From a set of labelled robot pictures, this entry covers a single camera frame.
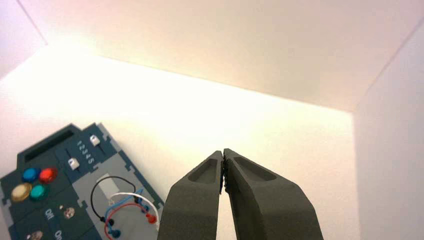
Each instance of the teal button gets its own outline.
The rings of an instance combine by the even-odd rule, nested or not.
[[[34,200],[38,201],[43,199],[47,195],[47,188],[43,185],[35,185],[31,193],[29,194],[29,197]]]

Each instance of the electronic board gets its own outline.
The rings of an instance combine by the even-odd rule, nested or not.
[[[102,124],[83,130],[70,124],[20,152],[16,170],[0,185],[0,207],[12,240],[157,239],[155,219],[145,217],[155,212],[140,198],[128,202],[142,209],[122,208],[108,228],[102,221],[108,209],[130,198],[113,197],[118,192],[141,194],[157,209],[158,220],[164,206]]]

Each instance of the blue button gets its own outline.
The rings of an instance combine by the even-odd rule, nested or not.
[[[27,168],[22,175],[22,181],[26,183],[32,183],[39,178],[41,169],[40,168]]]

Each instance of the white floor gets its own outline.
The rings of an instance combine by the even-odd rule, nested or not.
[[[43,137],[93,122],[164,199],[208,155],[231,148],[296,182],[326,240],[360,237],[350,113],[46,47],[0,80],[0,175]],[[225,194],[217,239],[235,239]]]

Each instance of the white rectangle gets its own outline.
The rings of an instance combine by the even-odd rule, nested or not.
[[[106,173],[105,175],[103,175],[99,179],[97,179],[97,182],[99,182],[99,180],[106,178],[106,177],[109,177],[108,173]],[[108,178],[108,179],[101,181],[98,184],[98,186],[103,191],[103,193],[104,193],[104,195],[106,196],[107,199],[111,199],[112,195],[119,192],[119,188],[115,184],[115,182],[112,178]]]

